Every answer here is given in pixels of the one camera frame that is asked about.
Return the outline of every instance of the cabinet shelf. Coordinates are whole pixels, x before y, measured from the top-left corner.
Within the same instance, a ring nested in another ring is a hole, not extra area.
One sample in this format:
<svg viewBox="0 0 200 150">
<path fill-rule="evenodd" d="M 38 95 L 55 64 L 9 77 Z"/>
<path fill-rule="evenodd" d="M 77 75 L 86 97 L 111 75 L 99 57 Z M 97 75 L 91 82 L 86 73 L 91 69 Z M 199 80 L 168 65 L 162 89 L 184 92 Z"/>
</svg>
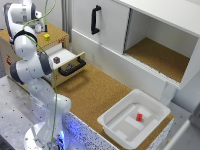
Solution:
<svg viewBox="0 0 200 150">
<path fill-rule="evenodd" d="M 149 38 L 144 38 L 125 53 L 177 82 L 181 82 L 190 61 L 190 58 Z"/>
</svg>

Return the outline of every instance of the cork surface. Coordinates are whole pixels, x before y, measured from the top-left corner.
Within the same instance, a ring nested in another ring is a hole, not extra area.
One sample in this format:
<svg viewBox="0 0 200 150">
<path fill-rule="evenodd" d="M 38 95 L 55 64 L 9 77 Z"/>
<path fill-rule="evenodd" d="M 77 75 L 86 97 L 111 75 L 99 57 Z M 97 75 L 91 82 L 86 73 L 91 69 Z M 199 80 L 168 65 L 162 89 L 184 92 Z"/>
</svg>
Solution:
<svg viewBox="0 0 200 150">
<path fill-rule="evenodd" d="M 49 41 L 44 40 L 45 34 L 49 34 L 51 36 L 51 39 Z M 69 36 L 69 35 L 66 32 L 57 28 L 56 26 L 48 23 L 48 32 L 47 33 L 42 32 L 41 34 L 38 34 L 37 40 L 38 40 L 38 44 L 41 47 L 45 47 L 45 46 L 53 43 L 54 41 L 57 41 L 65 36 Z M 0 37 L 3 38 L 4 40 L 6 40 L 7 42 L 10 42 L 10 36 L 8 34 L 7 29 L 0 31 Z"/>
<path fill-rule="evenodd" d="M 97 118 L 130 92 L 131 89 L 90 64 L 87 64 L 82 72 L 58 86 L 58 93 L 72 100 L 71 112 L 120 150 L 123 148 L 105 134 Z M 172 119 L 173 115 L 169 115 L 137 150 L 146 149 Z"/>
<path fill-rule="evenodd" d="M 125 53 L 178 82 L 181 82 L 190 60 L 149 38 L 143 39 Z"/>
</svg>

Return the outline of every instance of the white plastic bin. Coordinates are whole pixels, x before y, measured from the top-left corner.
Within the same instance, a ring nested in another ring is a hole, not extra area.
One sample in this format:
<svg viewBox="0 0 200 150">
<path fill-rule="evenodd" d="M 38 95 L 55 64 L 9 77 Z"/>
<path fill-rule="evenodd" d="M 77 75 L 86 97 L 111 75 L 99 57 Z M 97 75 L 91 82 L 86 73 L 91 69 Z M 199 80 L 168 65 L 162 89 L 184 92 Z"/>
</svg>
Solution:
<svg viewBox="0 0 200 150">
<path fill-rule="evenodd" d="M 137 114 L 143 114 L 141 122 Z M 136 89 L 98 118 L 105 133 L 126 149 L 136 149 L 169 115 L 170 109 Z"/>
</svg>

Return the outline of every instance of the black handle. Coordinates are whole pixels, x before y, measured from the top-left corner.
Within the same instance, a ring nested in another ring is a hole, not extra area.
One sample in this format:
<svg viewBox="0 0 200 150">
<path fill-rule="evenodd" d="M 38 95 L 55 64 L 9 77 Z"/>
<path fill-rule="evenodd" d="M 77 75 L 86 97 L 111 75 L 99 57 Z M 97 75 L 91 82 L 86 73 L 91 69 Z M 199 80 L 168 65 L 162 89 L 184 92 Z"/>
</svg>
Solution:
<svg viewBox="0 0 200 150">
<path fill-rule="evenodd" d="M 92 35 L 98 33 L 100 30 L 96 28 L 96 12 L 101 10 L 101 7 L 96 5 L 96 8 L 92 10 L 92 24 L 91 24 L 91 31 Z"/>
<path fill-rule="evenodd" d="M 86 62 L 80 58 L 80 56 L 77 58 L 77 61 L 80 63 L 79 65 L 69 69 L 69 70 L 62 70 L 61 67 L 58 68 L 58 72 L 63 76 L 69 76 L 70 74 L 76 72 L 77 70 L 81 69 L 86 65 Z"/>
</svg>

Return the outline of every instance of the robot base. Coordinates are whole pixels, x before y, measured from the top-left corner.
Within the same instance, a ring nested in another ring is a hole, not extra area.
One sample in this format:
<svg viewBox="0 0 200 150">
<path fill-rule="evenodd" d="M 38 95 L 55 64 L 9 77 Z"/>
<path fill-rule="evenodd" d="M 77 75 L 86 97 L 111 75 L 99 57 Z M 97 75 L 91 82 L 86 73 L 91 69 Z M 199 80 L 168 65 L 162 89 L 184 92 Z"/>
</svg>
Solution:
<svg viewBox="0 0 200 150">
<path fill-rule="evenodd" d="M 37 133 L 39 132 L 39 130 L 42 128 L 42 126 L 44 125 L 45 122 L 40 122 L 38 124 L 35 124 L 32 128 L 30 128 L 24 137 L 24 148 L 25 150 L 49 150 L 49 147 L 47 145 L 44 145 L 41 147 L 37 146 L 35 141 L 35 137 L 37 135 Z M 70 138 L 69 138 L 69 134 L 67 132 L 63 133 L 64 134 L 64 149 L 66 150 L 69 143 L 70 143 Z"/>
</svg>

